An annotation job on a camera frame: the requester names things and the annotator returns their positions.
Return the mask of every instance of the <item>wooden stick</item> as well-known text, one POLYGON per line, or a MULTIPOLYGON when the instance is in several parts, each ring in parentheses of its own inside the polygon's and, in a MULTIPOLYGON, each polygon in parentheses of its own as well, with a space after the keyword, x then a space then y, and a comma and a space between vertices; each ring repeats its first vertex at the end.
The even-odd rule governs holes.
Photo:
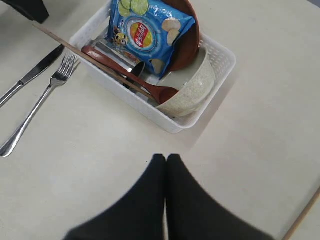
POLYGON ((141 88, 137 87, 136 85, 132 84, 131 82, 127 81, 124 77, 120 76, 119 74, 117 74, 114 70, 112 70, 111 68, 97 62, 96 60, 92 59, 91 57, 89 57, 88 55, 84 54, 82 51, 80 51, 79 49, 75 48, 74 46, 70 45, 69 43, 67 43, 66 41, 64 41, 63 39, 61 39, 60 37, 58 37, 57 35, 55 35, 54 33, 50 32, 49 30, 47 30, 46 28, 44 28, 43 26, 41 26, 38 23, 33 23, 32 24, 34 27, 36 27, 37 29, 39 29, 40 31, 42 31, 43 33, 47 34, 49 37, 53 38, 54 40, 56 40, 58 43, 62 44, 63 46, 65 46, 66 48, 68 48, 71 52, 73 52, 76 55, 79 55, 80 57, 84 58, 85 60, 87 60, 88 62, 90 62, 91 64, 93 64, 94 66, 96 66, 97 68, 101 69, 102 71, 106 72, 109 76, 113 77, 114 79, 120 81, 123 84, 128 85, 130 88, 136 90, 137 92, 143 94, 144 96, 146 96, 147 98, 151 99, 151 100, 155 100, 153 96, 151 96, 149 93, 145 92, 144 90, 142 90, 141 88))
POLYGON ((315 205, 319 196, 320 196, 320 187, 315 192, 315 194, 312 196, 311 200, 308 202, 308 204, 303 209, 303 211, 298 216, 298 218, 294 221, 293 225, 290 227, 289 231, 285 234, 285 236, 283 237, 282 240, 289 240, 294 235, 294 233, 296 232, 296 230, 298 229, 298 227, 300 226, 302 221, 305 219, 307 214, 310 212, 311 208, 315 205))

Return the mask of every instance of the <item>chip bag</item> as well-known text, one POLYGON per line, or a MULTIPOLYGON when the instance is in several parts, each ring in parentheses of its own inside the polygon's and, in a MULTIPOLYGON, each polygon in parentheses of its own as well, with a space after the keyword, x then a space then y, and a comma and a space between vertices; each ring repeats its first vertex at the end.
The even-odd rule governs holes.
POLYGON ((160 0, 112 0, 106 40, 135 64, 162 77, 170 63, 175 42, 195 23, 192 16, 160 0))

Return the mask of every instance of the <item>knife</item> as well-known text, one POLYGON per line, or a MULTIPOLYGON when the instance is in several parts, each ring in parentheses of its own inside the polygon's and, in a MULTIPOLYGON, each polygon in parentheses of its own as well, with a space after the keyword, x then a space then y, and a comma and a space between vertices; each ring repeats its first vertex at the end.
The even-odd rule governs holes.
POLYGON ((30 72, 28 72, 20 81, 18 81, 3 97, 0 98, 0 108, 5 105, 9 99, 11 99, 18 91, 20 91, 25 85, 30 83, 40 74, 42 74, 47 68, 49 68, 62 54, 65 47, 63 45, 58 46, 48 56, 46 56, 41 62, 38 63, 30 72))

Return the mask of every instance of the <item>white table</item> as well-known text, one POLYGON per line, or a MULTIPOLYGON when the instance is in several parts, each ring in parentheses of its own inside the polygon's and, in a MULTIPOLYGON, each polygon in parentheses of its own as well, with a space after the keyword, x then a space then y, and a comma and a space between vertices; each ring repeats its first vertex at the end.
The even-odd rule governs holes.
MULTIPOLYGON (((68 40, 104 2, 46 0, 45 26, 68 40)), ((0 239, 61 239, 123 196, 154 153, 181 154, 223 206, 284 235, 319 184, 320 9, 305 0, 192 3, 203 31, 237 56, 199 123, 166 133, 80 66, 0 159, 0 239)), ((0 32, 3 94, 57 43, 12 9, 0 15, 0 32)), ((0 142, 59 64, 0 110, 0 142)))

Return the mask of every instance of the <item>fork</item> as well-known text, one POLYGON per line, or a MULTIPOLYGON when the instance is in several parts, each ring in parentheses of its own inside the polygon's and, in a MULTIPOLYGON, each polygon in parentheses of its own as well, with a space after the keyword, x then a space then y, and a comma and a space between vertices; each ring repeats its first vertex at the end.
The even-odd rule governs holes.
POLYGON ((50 79, 50 85, 46 88, 43 95, 40 97, 38 102, 35 104, 34 108, 30 112, 29 116, 26 117, 24 122, 15 130, 13 135, 7 140, 7 142, 0 147, 0 157, 8 157, 15 147, 17 146, 22 135, 29 126, 31 120, 34 118, 40 107, 47 100, 49 95, 59 86, 64 85, 68 79, 71 77, 74 66, 75 66, 76 57, 69 51, 65 54, 63 61, 59 69, 53 74, 50 79))

